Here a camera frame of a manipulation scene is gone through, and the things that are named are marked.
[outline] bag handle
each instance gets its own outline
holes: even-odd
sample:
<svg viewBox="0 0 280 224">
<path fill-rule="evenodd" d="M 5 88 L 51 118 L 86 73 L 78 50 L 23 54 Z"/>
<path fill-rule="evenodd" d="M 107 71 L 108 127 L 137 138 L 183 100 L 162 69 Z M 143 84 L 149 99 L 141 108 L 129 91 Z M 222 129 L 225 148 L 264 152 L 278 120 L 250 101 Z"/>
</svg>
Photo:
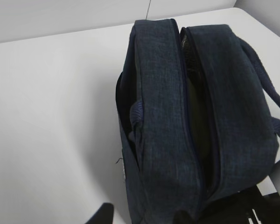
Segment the bag handle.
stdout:
<svg viewBox="0 0 280 224">
<path fill-rule="evenodd" d="M 266 93 L 270 96 L 270 98 L 277 104 L 280 108 L 280 95 L 276 92 L 273 83 L 267 74 L 261 60 L 259 59 L 255 50 L 244 40 L 238 38 L 240 44 L 242 46 L 243 51 L 250 59 L 254 69 L 258 75 L 262 88 L 266 91 Z M 280 137 L 280 119 L 272 117 L 273 128 L 276 134 Z"/>
</svg>

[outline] white table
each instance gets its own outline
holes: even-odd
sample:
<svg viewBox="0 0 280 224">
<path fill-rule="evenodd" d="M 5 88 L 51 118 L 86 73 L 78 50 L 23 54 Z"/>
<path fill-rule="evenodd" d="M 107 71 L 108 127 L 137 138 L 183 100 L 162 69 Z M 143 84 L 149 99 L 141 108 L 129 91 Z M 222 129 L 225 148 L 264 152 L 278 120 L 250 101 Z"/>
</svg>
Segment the white table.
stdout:
<svg viewBox="0 0 280 224">
<path fill-rule="evenodd" d="M 230 8 L 175 19 L 229 24 L 280 94 L 280 38 L 254 18 Z M 115 224 L 129 223 L 114 98 L 131 28 L 0 44 L 0 224 L 83 224 L 103 202 L 114 203 Z"/>
</svg>

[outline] denim fabric bag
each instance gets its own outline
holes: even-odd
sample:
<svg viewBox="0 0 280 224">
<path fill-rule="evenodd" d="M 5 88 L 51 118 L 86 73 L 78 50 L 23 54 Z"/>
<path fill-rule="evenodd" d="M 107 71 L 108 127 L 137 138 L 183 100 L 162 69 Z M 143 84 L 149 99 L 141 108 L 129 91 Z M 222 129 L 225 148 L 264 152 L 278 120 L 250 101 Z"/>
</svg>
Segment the denim fabric bag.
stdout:
<svg viewBox="0 0 280 224">
<path fill-rule="evenodd" d="M 212 201 L 262 181 L 274 165 L 280 107 L 255 51 L 227 25 L 136 21 L 116 102 L 133 224 L 197 220 Z"/>
</svg>

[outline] black object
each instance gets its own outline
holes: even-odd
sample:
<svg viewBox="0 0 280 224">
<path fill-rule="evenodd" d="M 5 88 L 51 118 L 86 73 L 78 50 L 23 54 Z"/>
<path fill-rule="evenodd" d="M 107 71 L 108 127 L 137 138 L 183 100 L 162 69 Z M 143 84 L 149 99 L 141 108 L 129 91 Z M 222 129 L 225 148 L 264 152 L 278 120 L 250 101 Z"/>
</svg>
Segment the black object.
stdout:
<svg viewBox="0 0 280 224">
<path fill-rule="evenodd" d="M 113 216 L 113 204 L 104 203 L 86 224 L 112 224 Z"/>
</svg>

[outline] padded strap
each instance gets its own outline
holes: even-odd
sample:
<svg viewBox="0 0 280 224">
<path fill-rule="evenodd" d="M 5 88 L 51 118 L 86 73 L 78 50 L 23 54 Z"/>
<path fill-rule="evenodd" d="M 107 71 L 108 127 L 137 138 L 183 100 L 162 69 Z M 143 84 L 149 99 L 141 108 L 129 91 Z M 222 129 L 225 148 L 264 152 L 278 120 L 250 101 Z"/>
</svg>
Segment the padded strap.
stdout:
<svg viewBox="0 0 280 224">
<path fill-rule="evenodd" d="M 258 78 L 261 82 L 262 88 L 266 91 L 266 93 L 272 98 L 272 100 L 278 105 L 280 108 L 280 95 L 276 92 L 272 81 L 267 74 L 265 68 L 263 67 L 257 53 L 255 50 L 244 40 L 239 38 L 239 41 L 241 43 L 243 51 L 246 53 L 248 58 L 250 59 L 252 65 L 254 66 L 254 69 L 258 75 Z M 273 118 L 273 127 L 274 131 L 278 136 L 280 137 L 280 119 Z"/>
</svg>

